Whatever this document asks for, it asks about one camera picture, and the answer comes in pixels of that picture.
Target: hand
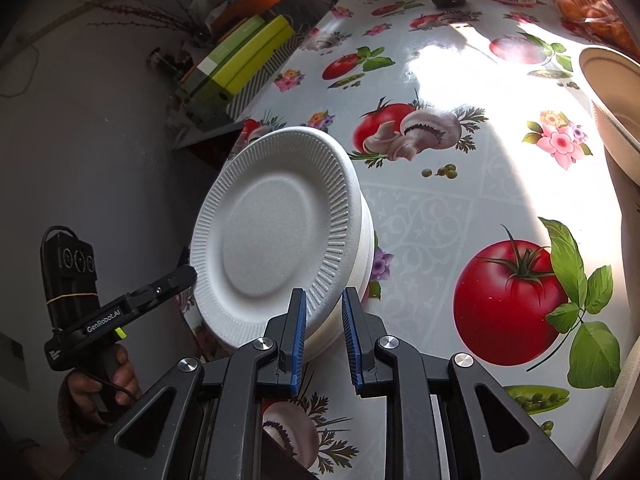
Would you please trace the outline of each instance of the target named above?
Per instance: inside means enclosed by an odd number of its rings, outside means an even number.
[[[129,361],[127,349],[122,345],[116,346],[118,347],[116,350],[116,359],[120,363],[120,368],[118,368],[113,375],[113,383],[130,391],[136,398],[139,398],[141,395],[140,386],[133,363]],[[102,384],[87,377],[78,370],[73,371],[69,375],[67,384],[71,398],[80,409],[80,412],[89,420],[104,425],[92,401],[91,394],[99,392],[103,387],[108,388],[108,386],[102,386]],[[129,406],[132,403],[132,399],[124,392],[116,392],[115,398],[116,402],[121,406]]]

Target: floral tablecloth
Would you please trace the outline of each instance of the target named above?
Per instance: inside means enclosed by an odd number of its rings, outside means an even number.
[[[567,27],[550,0],[340,0],[234,153],[283,126],[335,137],[376,231],[366,308],[421,352],[478,357],[577,463],[636,334],[620,208],[572,81],[596,39]],[[342,338],[264,421],[320,476],[384,477],[385,400],[354,394]]]

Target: orange food in bag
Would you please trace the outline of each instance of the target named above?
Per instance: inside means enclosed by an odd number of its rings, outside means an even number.
[[[640,50],[607,0],[554,0],[554,3],[568,22],[582,25],[607,43],[640,57]]]

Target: stack of plates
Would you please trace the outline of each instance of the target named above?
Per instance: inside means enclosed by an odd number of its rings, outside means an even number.
[[[312,128],[251,143],[220,173],[191,240],[194,296],[207,327],[230,349],[260,337],[306,290],[305,360],[342,332],[345,286],[363,296],[373,224],[343,148]]]

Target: paper bowl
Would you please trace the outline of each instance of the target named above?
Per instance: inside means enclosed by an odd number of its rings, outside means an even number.
[[[607,151],[640,186],[640,65],[611,48],[590,46],[580,53],[575,78]]]

